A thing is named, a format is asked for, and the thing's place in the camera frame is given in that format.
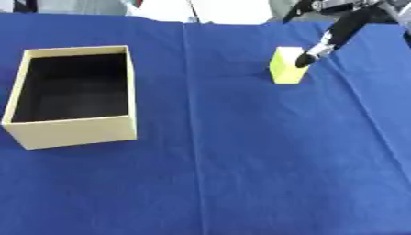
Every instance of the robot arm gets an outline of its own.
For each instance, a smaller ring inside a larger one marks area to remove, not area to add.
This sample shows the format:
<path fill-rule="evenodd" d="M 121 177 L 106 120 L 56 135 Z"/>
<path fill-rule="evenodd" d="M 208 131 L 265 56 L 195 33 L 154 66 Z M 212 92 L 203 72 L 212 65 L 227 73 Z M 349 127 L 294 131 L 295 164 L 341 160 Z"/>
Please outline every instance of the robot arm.
<path fill-rule="evenodd" d="M 411 0 L 302 0 L 285 16 L 283 22 L 290 21 L 306 12 L 320 14 L 346 11 L 345 14 L 331 25 L 320 42 L 305 51 L 295 62 L 299 68 L 305 67 L 323 56 L 338 50 L 346 44 L 372 16 L 383 9 L 407 32 L 405 39 L 411 47 Z"/>

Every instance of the blue tablecloth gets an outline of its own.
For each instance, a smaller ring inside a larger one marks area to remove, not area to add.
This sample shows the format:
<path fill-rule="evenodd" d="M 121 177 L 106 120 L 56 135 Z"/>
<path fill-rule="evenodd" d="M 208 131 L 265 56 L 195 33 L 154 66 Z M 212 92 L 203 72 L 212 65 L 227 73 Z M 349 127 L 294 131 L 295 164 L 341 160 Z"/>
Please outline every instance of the blue tablecloth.
<path fill-rule="evenodd" d="M 0 15 L 0 114 L 24 49 L 127 44 L 139 139 L 23 150 L 0 130 L 1 235 L 411 234 L 411 50 L 369 25 L 297 85 L 277 46 L 327 24 Z"/>

